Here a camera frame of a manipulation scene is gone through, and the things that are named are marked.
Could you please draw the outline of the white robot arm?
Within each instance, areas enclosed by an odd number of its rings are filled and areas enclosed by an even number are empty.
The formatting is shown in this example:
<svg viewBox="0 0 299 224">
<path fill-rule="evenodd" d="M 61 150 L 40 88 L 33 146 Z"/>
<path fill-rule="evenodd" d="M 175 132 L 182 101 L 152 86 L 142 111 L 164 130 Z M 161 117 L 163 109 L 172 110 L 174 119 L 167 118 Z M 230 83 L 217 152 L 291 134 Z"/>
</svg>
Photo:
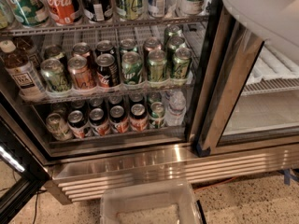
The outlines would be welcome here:
<svg viewBox="0 0 299 224">
<path fill-rule="evenodd" d="M 299 0 L 222 0 L 241 24 L 299 63 Z"/>
</svg>

